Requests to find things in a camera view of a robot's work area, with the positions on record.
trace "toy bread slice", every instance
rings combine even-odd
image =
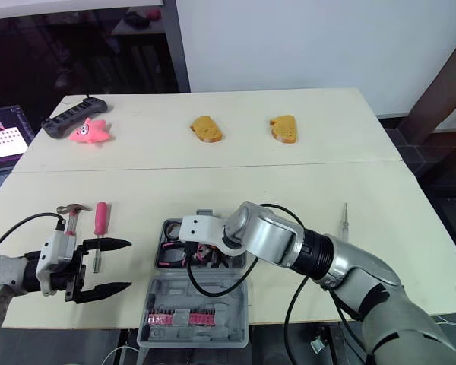
[[[297,127],[293,116],[278,116],[271,119],[272,135],[282,143],[296,143]]]
[[[210,116],[200,116],[191,124],[192,131],[203,142],[218,142],[223,135],[217,124]]]

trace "open tool case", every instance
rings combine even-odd
[[[181,221],[163,223],[155,260],[162,273],[150,282],[137,342],[144,348],[243,348],[249,341],[247,284],[222,297],[199,293],[189,280],[182,243],[176,240]],[[205,290],[216,293],[241,277],[246,257],[212,249],[198,247],[192,272]]]

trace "white wall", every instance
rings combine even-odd
[[[456,0],[178,0],[192,91],[358,87],[408,113],[456,47]]]

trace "laptop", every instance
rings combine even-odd
[[[0,108],[0,185],[33,140],[34,133],[18,105]]]

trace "red handle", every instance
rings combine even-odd
[[[102,236],[106,233],[106,216],[108,214],[108,204],[99,202],[97,213],[94,217],[94,234]]]

